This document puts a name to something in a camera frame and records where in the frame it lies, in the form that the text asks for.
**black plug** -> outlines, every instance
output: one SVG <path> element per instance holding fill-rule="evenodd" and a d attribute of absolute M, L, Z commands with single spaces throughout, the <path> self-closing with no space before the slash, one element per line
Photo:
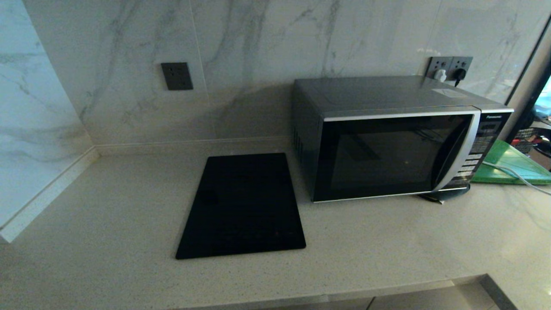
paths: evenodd
<path fill-rule="evenodd" d="M 457 69 L 454 74 L 455 79 L 455 87 L 459 85 L 459 82 L 465 79 L 465 75 L 467 74 L 467 71 L 465 69 Z"/>

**microwave label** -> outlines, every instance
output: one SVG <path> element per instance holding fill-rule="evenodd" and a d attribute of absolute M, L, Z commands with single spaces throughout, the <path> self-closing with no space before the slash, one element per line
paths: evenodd
<path fill-rule="evenodd" d="M 447 89 L 447 88 L 433 88 L 433 90 L 439 94 L 442 94 L 444 96 L 450 97 L 450 98 L 464 98 L 466 95 L 456 92 L 453 89 Z"/>

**induction cooktop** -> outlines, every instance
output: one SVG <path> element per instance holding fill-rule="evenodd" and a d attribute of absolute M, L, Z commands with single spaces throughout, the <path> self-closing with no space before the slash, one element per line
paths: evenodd
<path fill-rule="evenodd" d="M 285 153 L 208 158 L 176 259 L 305 247 Z"/>

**marble wall tile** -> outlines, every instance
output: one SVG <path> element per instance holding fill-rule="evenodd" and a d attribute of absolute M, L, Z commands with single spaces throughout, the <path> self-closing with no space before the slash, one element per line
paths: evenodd
<path fill-rule="evenodd" d="M 549 12 L 550 1 L 442 0 L 425 56 L 473 56 L 459 87 L 505 103 Z"/>
<path fill-rule="evenodd" d="M 0 2 L 0 227 L 92 146 L 21 0 Z"/>
<path fill-rule="evenodd" d="M 25 3 L 96 144 L 214 138 L 188 0 Z M 188 62 L 194 90 L 168 91 L 162 62 Z"/>
<path fill-rule="evenodd" d="M 416 74 L 439 0 L 192 0 L 218 138 L 289 134 L 294 79 Z"/>

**white plug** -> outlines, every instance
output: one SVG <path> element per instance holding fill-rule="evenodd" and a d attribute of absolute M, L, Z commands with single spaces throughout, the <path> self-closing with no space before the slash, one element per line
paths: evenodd
<path fill-rule="evenodd" d="M 446 76 L 446 70 L 444 69 L 440 69 L 440 70 L 437 70 L 435 73 L 434 73 L 434 79 L 438 80 L 438 81 L 445 81 L 447 78 Z"/>

